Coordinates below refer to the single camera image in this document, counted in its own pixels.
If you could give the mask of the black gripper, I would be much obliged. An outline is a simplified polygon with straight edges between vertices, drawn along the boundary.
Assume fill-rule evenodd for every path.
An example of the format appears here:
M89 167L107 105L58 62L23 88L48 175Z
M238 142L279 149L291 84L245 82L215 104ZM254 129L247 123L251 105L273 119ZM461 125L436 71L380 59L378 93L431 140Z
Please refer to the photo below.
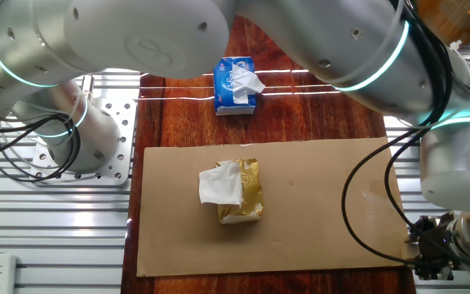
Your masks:
M407 242L419 245L421 261L416 261L414 272L420 280L453 280L453 270L459 269L459 262L450 257L453 252L439 223L436 216L420 216L409 226Z

